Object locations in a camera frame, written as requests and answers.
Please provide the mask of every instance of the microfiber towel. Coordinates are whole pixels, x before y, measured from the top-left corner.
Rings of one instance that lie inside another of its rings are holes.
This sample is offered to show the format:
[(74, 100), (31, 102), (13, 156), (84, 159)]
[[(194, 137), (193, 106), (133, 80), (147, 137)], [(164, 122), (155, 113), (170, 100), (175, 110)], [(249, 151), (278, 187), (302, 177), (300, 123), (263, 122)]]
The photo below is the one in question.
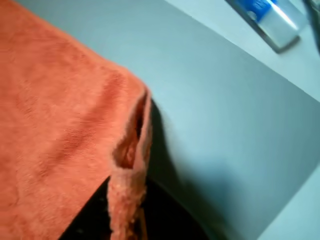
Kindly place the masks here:
[(11, 0), (0, 1), (0, 239), (56, 240), (110, 176), (111, 239), (145, 194), (151, 94)]

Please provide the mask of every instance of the black surface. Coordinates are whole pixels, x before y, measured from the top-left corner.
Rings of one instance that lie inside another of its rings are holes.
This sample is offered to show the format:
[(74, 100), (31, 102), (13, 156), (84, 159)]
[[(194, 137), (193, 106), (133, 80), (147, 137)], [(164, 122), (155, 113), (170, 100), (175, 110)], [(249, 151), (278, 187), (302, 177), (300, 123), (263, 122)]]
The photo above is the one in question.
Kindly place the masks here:
[[(110, 218), (106, 199), (109, 179), (108, 177), (101, 184), (60, 240), (110, 239)], [(151, 179), (147, 179), (146, 185), (147, 194), (142, 207), (148, 240), (208, 240), (193, 217), (167, 192)]]

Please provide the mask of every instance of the towel fold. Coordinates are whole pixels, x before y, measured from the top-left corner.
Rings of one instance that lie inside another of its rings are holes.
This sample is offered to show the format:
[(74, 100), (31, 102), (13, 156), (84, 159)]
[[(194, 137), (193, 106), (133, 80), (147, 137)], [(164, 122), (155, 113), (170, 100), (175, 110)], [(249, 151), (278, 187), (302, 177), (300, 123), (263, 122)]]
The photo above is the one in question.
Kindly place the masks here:
[(145, 194), (147, 87), (11, 0), (0, 77), (0, 239), (58, 239), (108, 176), (111, 239), (128, 239)]

